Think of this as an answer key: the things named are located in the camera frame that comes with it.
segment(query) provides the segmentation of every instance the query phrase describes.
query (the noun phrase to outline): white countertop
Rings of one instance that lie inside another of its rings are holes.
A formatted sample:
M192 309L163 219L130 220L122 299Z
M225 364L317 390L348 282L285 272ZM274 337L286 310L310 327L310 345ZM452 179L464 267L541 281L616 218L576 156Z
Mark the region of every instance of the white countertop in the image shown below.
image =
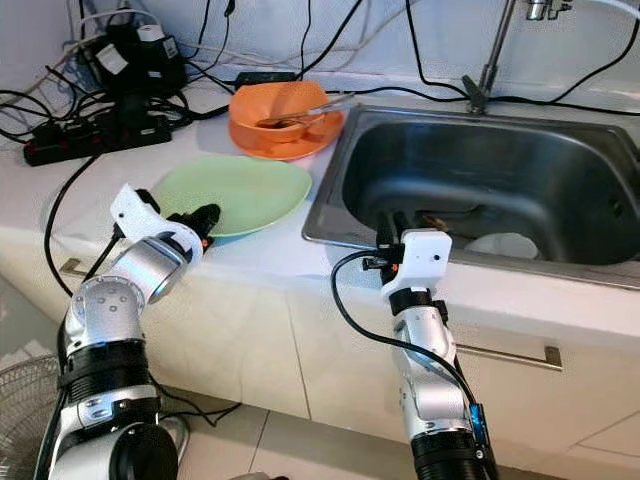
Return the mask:
M202 88L191 89L188 96L191 108L198 111L224 104L228 98ZM431 110L439 107L404 96L369 97L362 101ZM463 106L445 108L460 111ZM491 112L616 124L640 144L640 121L633 118L527 106L492 106ZM152 189L173 168L194 157L242 154L227 134L227 121L227 115L223 115L198 122L175 132L170 143L101 157L67 194L54 228L57 241L97 253L108 241L113 223L108 206L123 183ZM308 242L301 237L301 229L333 148L334 145L293 163L308 170L313 178L311 192L296 212L260 232L218 241L194 273L283 289L328 291L331 265L350 250ZM33 168L25 164L15 145L0 147L0 239L41 245L51 202L82 161ZM361 275L345 280L351 286L345 295L379 302L376 279ZM452 263L438 297L447 300L452 319L463 322L640 352L638 291Z

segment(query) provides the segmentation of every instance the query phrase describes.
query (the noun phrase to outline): stainless steel sink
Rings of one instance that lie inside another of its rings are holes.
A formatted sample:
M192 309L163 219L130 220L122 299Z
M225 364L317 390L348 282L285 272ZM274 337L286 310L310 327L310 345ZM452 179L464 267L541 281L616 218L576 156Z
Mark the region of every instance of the stainless steel sink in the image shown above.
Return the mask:
M640 288L640 170L618 127L356 108L303 235L372 247L396 212L445 228L453 261ZM463 250L506 232L538 258Z

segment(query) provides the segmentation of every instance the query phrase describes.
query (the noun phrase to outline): cabinet handle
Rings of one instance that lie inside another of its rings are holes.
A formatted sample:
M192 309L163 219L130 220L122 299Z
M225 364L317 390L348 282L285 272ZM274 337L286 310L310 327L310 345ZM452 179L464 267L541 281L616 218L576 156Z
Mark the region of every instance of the cabinet handle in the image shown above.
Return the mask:
M489 350L488 348L472 347L470 345L457 344L458 351L477 355L479 357L492 358L494 360L504 360L505 362L520 363L530 367L544 368L553 370L554 372L562 372L562 357L560 349L557 347L544 347L544 359L535 357L526 357L515 353L500 352L497 350Z
M78 260L77 258L71 257L66 262L64 262L64 265L62 265L60 267L59 271L63 275L69 275L69 276L72 276L72 277L84 278L87 275L88 272L84 272L82 270L76 270L76 267L78 265L80 265L81 263L82 262L80 260Z

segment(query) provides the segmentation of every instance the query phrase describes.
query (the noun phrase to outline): green plate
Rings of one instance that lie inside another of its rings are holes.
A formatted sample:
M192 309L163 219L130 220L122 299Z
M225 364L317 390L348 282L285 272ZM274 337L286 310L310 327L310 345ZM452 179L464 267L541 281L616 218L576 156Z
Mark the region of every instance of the green plate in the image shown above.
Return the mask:
M213 155L178 167L155 188L164 216L217 203L213 236L255 232L293 212L311 189L306 170L273 160Z

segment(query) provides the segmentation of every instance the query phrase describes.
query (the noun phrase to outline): faucet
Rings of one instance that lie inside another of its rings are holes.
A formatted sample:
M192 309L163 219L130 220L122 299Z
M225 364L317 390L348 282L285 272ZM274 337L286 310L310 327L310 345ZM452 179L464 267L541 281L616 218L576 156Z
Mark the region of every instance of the faucet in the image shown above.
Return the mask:
M498 60L500 58L500 52L504 45L504 40L507 37L509 30L509 24L513 17L513 10L515 8L517 0L506 0L504 8L502 10L502 16L500 17L500 24L498 25L498 31L493 40L493 47L491 48L491 54L489 60L482 69L482 75L480 76L480 82L476 84L469 75L462 77L462 83L469 95L470 105L469 112L477 115L485 113L487 103L491 97L491 90L493 90L493 83L495 82L496 75L498 74ZM571 10L570 2L573 0L528 0L529 9L527 11L527 20L556 20L560 12Z

